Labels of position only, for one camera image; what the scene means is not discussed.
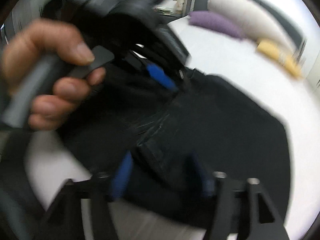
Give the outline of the left hand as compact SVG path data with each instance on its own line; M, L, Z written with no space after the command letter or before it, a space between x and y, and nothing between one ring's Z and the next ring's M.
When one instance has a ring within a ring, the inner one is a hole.
M17 92L24 77L45 52L56 53L63 61L79 66L94 61L93 53L75 26L43 18L35 20L9 41L1 56L1 77L10 96ZM105 74L104 68L98 68L86 79L57 80L51 95L40 95L33 100L29 126L43 131L60 127L89 96L92 87L103 81Z

